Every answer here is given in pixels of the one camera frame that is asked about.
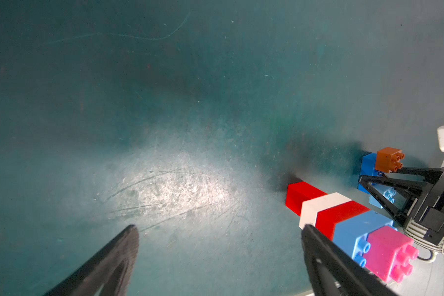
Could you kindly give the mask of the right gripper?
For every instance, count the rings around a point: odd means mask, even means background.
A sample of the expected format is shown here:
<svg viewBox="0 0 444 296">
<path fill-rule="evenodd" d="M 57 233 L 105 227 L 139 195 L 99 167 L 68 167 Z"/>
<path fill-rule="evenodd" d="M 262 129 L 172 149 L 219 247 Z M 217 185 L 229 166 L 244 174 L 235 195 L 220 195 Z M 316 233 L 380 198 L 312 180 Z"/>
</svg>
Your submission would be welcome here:
<svg viewBox="0 0 444 296">
<path fill-rule="evenodd" d="M 415 243 L 444 254 L 444 161 L 441 168 L 403 167 L 397 173 L 420 180 L 361 175 L 359 185 Z"/>
</svg>

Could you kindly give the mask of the light blue small lego brick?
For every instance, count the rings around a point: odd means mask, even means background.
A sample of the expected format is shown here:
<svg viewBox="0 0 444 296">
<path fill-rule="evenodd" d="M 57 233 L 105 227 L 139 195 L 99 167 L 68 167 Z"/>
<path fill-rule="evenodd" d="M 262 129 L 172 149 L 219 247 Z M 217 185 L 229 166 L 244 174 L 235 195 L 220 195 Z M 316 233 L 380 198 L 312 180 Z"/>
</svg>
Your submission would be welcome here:
<svg viewBox="0 0 444 296">
<path fill-rule="evenodd" d="M 377 185 L 372 184 L 373 188 L 375 188 L 377 191 L 379 191 L 390 203 L 395 203 L 395 195 L 396 190 L 394 190 L 393 187 L 385 186 L 385 185 Z M 372 196 L 369 196 L 369 203 L 377 208 L 382 209 L 383 206 Z"/>
</svg>

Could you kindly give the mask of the red 2x2 lego brick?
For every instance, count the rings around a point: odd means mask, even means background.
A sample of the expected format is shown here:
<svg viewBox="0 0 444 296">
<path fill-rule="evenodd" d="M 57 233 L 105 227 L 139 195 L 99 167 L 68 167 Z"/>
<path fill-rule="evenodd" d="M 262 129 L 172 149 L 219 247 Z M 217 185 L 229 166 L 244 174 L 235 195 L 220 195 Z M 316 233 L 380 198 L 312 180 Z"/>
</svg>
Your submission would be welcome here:
<svg viewBox="0 0 444 296">
<path fill-rule="evenodd" d="M 285 206 L 300 216 L 305 201 L 325 196 L 326 193 L 304 181 L 290 184 L 287 187 Z"/>
</svg>

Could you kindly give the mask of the orange 2x2 lego brick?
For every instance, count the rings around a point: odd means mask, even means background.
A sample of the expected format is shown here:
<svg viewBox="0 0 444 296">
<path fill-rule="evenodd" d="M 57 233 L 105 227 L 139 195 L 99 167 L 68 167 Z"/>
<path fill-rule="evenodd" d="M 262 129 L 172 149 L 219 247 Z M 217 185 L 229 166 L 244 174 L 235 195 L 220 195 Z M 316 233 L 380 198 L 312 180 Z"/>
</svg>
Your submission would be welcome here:
<svg viewBox="0 0 444 296">
<path fill-rule="evenodd" d="M 400 149 L 383 148 L 376 153 L 374 169 L 382 173 L 395 173 L 403 167 L 405 155 Z"/>
</svg>

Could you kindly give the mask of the light blue 2x4 lego brick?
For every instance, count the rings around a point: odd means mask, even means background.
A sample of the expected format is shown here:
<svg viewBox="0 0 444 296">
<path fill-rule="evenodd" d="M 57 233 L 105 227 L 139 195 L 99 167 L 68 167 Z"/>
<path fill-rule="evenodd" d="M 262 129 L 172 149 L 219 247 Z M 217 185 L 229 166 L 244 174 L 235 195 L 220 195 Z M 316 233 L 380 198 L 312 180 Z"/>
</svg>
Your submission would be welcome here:
<svg viewBox="0 0 444 296">
<path fill-rule="evenodd" d="M 333 243 L 364 268 L 367 263 L 365 254 L 371 248 L 371 244 L 367 241 L 368 235 L 383 226 L 393 228 L 393 221 L 370 210 L 336 224 Z"/>
</svg>

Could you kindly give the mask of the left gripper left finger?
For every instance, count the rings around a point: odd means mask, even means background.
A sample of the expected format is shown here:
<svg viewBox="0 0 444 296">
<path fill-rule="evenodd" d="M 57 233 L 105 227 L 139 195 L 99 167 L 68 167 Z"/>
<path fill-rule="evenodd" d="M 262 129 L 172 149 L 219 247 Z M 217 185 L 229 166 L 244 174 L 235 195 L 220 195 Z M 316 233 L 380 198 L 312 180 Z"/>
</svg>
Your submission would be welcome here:
<svg viewBox="0 0 444 296">
<path fill-rule="evenodd" d="M 47 296 L 125 296 L 139 249 L 139 232 L 127 226 Z"/>
</svg>

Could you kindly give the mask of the white 2x4 lego brick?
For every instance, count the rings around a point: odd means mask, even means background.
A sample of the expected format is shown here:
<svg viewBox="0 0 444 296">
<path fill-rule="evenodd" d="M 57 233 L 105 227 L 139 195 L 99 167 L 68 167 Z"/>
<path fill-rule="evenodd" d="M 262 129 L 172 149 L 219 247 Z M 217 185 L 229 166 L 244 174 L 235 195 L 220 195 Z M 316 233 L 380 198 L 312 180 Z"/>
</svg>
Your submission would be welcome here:
<svg viewBox="0 0 444 296">
<path fill-rule="evenodd" d="M 317 197 L 302 203 L 299 227 L 303 229 L 306 224 L 315 225 L 318 212 L 352 201 L 338 192 Z"/>
</svg>

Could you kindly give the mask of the magenta 2x2 lego brick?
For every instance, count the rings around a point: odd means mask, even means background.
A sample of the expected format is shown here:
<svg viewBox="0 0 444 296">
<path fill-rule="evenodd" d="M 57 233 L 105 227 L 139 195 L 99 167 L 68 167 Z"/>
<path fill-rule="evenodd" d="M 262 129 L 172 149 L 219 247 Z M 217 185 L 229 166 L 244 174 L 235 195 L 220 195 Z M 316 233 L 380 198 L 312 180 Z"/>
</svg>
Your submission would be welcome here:
<svg viewBox="0 0 444 296">
<path fill-rule="evenodd" d="M 368 234 L 370 250 L 363 255 L 366 268 L 388 283 L 401 283 L 413 272 L 411 261 L 417 259 L 419 250 L 413 240 L 390 226 L 383 226 Z"/>
</svg>

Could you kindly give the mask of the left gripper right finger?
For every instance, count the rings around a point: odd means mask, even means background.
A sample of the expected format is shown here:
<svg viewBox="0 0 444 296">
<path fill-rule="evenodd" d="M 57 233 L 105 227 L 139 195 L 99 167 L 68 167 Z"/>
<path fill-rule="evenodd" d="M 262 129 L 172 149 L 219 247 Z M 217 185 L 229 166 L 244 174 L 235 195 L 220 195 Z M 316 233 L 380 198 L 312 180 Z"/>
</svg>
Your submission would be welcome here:
<svg viewBox="0 0 444 296">
<path fill-rule="evenodd" d="M 338 282 L 348 296 L 394 296 L 314 226 L 302 229 L 301 241 L 308 276 L 316 296 L 339 296 Z"/>
</svg>

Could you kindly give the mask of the red 2x4 lego brick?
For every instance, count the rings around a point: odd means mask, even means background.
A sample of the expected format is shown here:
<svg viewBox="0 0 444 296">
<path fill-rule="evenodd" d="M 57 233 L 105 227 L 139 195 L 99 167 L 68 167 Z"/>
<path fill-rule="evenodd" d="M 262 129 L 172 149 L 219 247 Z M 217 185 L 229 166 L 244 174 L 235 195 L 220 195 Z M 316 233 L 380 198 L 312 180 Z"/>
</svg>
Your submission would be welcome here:
<svg viewBox="0 0 444 296">
<path fill-rule="evenodd" d="M 339 223 L 368 211 L 369 208 L 355 201 L 342 203 L 318 212 L 315 228 L 332 241 L 334 239 L 335 228 Z"/>
</svg>

